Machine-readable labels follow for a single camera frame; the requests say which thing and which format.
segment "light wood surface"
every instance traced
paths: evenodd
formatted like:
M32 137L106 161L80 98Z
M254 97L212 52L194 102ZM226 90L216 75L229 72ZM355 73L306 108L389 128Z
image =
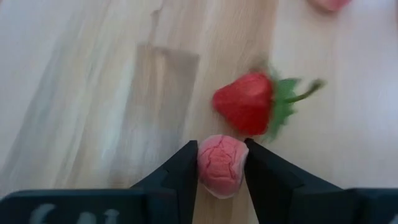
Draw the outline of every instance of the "light wood surface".
M190 139L243 138L210 99L263 53L298 91L328 81L269 149L341 187L398 187L397 17L395 0L3 0L0 195L128 187ZM256 222L245 184L198 186L194 223Z

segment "strawberry leaf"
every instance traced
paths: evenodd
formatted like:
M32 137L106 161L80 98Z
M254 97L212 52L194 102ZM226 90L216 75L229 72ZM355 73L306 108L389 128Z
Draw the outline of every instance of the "strawberry leaf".
M274 80L274 105L272 107L272 117L268 124L268 130L263 137L263 141L273 141L278 135L281 127L287 124L287 118L294 114L293 103L286 103L285 100L295 97L294 88L300 80L297 78L287 78Z

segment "pink ball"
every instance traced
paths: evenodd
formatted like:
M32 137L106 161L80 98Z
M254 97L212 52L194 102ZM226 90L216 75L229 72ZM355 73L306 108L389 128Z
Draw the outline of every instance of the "pink ball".
M232 197L240 188L249 149L225 135L208 137L199 145L199 181L218 198Z
M351 0L309 0L309 1L323 10L335 12L342 9Z

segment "pink object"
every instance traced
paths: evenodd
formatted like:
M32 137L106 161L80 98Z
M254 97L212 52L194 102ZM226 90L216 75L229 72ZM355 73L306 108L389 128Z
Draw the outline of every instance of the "pink object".
M323 10L335 12L346 6L351 0L309 0Z
M240 188L249 149L245 143L222 134L199 145L199 181L218 198L232 197Z

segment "red strawberry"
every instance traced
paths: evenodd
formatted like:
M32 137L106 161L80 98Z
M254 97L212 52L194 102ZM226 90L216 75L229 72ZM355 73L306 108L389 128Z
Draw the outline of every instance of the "red strawberry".
M325 11L336 12L346 6L351 0L310 0L310 2Z
M272 111L272 82L264 72L248 73L219 89L213 107L241 133L264 134Z

